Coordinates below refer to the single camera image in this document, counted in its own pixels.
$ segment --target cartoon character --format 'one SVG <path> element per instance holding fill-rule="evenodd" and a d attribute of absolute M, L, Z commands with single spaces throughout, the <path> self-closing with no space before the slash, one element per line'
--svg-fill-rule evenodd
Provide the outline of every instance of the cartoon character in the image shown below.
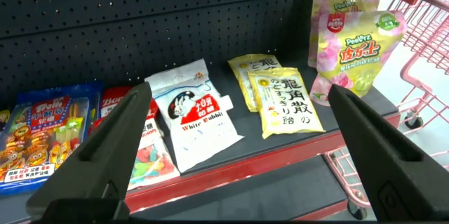
<path fill-rule="evenodd" d="M 179 93 L 168 106 L 168 116 L 176 119 L 179 116 L 186 117 L 190 110 L 195 106 L 195 94 L 191 91 Z"/>
<path fill-rule="evenodd" d="M 72 149 L 70 148 L 70 142 L 65 142 L 65 143 L 61 144 L 61 158 L 60 159 L 62 161 L 65 161 L 68 158 L 69 153 L 71 151 L 72 151 Z"/>
<path fill-rule="evenodd" d="M 47 151 L 38 150 L 28 157 L 27 163 L 25 165 L 38 166 L 45 163 L 45 161 L 47 161 Z"/>
<path fill-rule="evenodd" d="M 25 166 L 25 158 L 22 157 L 22 152 L 12 152 L 8 156 L 8 169 L 20 169 Z"/>
<path fill-rule="evenodd" d="M 2 182 L 5 177 L 6 177 L 6 172 L 8 171 L 8 162 L 4 162 L 1 166 L 0 166 L 0 182 Z"/>
<path fill-rule="evenodd" d="M 59 168 L 61 164 L 70 156 L 72 149 L 70 142 L 64 142 L 61 145 L 56 144 L 50 150 L 50 163 L 55 164 L 55 169 Z"/>
<path fill-rule="evenodd" d="M 61 146 L 59 144 L 54 145 L 53 148 L 50 150 L 49 161 L 51 164 L 56 164 L 58 162 L 60 150 L 61 150 Z"/>

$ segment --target white rabbit candy bag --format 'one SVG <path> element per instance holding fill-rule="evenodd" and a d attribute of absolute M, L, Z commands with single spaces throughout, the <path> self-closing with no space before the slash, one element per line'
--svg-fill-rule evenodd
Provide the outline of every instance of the white rabbit candy bag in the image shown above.
<path fill-rule="evenodd" d="M 180 172 L 233 145 L 239 136 L 203 59 L 147 77 L 170 129 Z"/>

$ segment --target store shelf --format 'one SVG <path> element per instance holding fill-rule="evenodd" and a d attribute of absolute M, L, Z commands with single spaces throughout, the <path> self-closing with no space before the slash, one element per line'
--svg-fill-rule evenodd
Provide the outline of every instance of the store shelf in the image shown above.
<path fill-rule="evenodd" d="M 343 206 L 340 210 L 344 210 L 346 201 L 340 184 L 323 158 L 318 156 L 140 211 L 133 217 L 147 220 L 291 220 L 334 205 Z"/>
<path fill-rule="evenodd" d="M 311 85 L 316 77 L 316 70 L 307 66 L 307 51 L 296 51 L 285 55 L 276 55 L 283 67 L 297 67 L 304 79 L 307 90 L 310 91 Z M 246 108 L 245 100 L 239 88 L 239 83 L 227 63 L 221 65 L 209 65 L 210 80 L 220 92 L 221 95 L 229 95 L 234 104 L 234 109 L 228 111 L 229 116 L 236 127 L 237 132 L 245 136 L 244 139 L 232 145 L 228 149 L 221 151 L 212 158 L 196 165 L 185 174 L 195 171 L 201 171 L 213 166 L 226 164 L 238 159 L 268 152 L 276 148 L 287 146 L 292 143 L 307 142 L 313 137 L 322 136 L 322 133 L 296 133 L 272 135 L 268 139 L 262 139 L 262 124 L 257 112 L 249 112 Z M 378 90 L 372 88 L 370 93 L 363 97 L 363 100 L 382 116 L 389 116 L 397 112 L 397 108 L 389 102 Z M 326 133 L 336 132 L 338 130 L 337 122 L 333 116 L 330 107 L 324 107 L 314 103 L 318 112 L 319 119 L 323 124 Z M 173 154 L 173 148 L 170 145 L 170 136 L 165 123 L 159 118 L 159 124 L 166 132 L 166 144 Z"/>
<path fill-rule="evenodd" d="M 307 90 L 310 90 L 316 70 L 307 67 L 306 51 L 276 56 L 284 67 L 298 67 Z M 218 91 L 222 95 L 231 96 L 234 109 L 229 111 L 229 116 L 237 132 L 245 138 L 197 164 L 180 178 L 129 192 L 126 203 L 132 212 L 270 172 L 344 145 L 331 108 L 316 104 L 315 109 L 326 133 L 283 134 L 263 140 L 259 114 L 246 109 L 238 82 L 229 66 L 210 65 L 209 72 L 210 79 Z M 398 126 L 399 115 L 396 107 L 378 90 L 372 88 L 363 99 L 390 123 Z M 165 124 L 161 119 L 159 121 L 167 132 Z M 170 137 L 166 135 L 166 143 L 173 155 Z"/>

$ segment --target colorful candy package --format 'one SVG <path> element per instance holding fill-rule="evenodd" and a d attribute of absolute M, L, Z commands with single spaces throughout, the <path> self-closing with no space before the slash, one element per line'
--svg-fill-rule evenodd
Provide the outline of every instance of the colorful candy package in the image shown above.
<path fill-rule="evenodd" d="M 147 77 L 170 129 L 180 172 L 242 139 L 208 77 L 203 59 Z"/>
<path fill-rule="evenodd" d="M 0 137 L 0 194 L 38 188 L 86 137 L 99 84 L 19 93 Z"/>
<path fill-rule="evenodd" d="M 248 54 L 236 57 L 228 61 L 232 71 L 239 81 L 240 89 L 245 98 L 245 103 L 250 112 L 257 112 L 257 106 L 254 100 L 254 93 L 251 89 L 248 72 L 258 70 L 269 70 L 282 67 L 274 55 Z"/>
<path fill-rule="evenodd" d="M 311 99 L 329 106 L 328 92 L 332 84 L 364 96 L 406 30 L 404 16 L 398 11 L 322 15 L 318 75 Z"/>
<path fill-rule="evenodd" d="M 101 107 L 102 117 L 94 123 L 95 128 L 101 124 L 131 89 L 132 87 L 130 86 L 119 86 L 105 90 Z M 140 139 L 128 190 L 152 185 L 180 175 L 163 142 L 162 131 L 155 121 L 157 110 L 157 104 L 152 100 L 142 131 L 142 138 Z"/>
<path fill-rule="evenodd" d="M 324 132 L 296 68 L 248 73 L 262 119 L 262 137 L 271 134 Z"/>
<path fill-rule="evenodd" d="M 155 117 L 157 105 L 152 100 L 140 139 L 128 190 L 152 185 L 180 175 L 163 142 Z"/>
<path fill-rule="evenodd" d="M 379 0 L 313 0 L 311 8 L 308 65 L 310 67 L 316 67 L 320 16 L 329 13 L 376 11 L 378 6 Z"/>

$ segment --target pink shopping cart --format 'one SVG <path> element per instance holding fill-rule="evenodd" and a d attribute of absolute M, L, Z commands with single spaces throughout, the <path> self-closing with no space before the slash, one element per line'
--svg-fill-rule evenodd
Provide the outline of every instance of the pink shopping cart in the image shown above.
<path fill-rule="evenodd" d="M 419 58 L 425 58 L 427 62 L 434 64 L 437 69 L 435 74 L 442 72 L 449 75 L 449 0 L 393 0 L 389 10 L 404 13 L 408 31 L 403 43 L 413 52 L 413 56 L 401 70 L 401 78 L 413 85 L 398 104 L 399 112 L 407 112 L 407 116 L 401 121 L 410 129 L 405 133 L 422 129 L 437 117 L 449 123 L 449 119 L 443 114 L 449 106 L 433 94 L 430 86 L 410 75 L 410 68 Z M 410 98 L 414 91 L 423 92 L 422 97 Z M 434 111 L 434 116 L 424 123 L 420 112 L 426 107 Z M 439 159 L 445 154 L 449 154 L 449 150 L 432 156 Z M 366 208 L 370 207 L 370 203 L 346 148 L 327 152 L 324 158 L 348 194 L 349 212 L 359 220 L 366 218 Z"/>

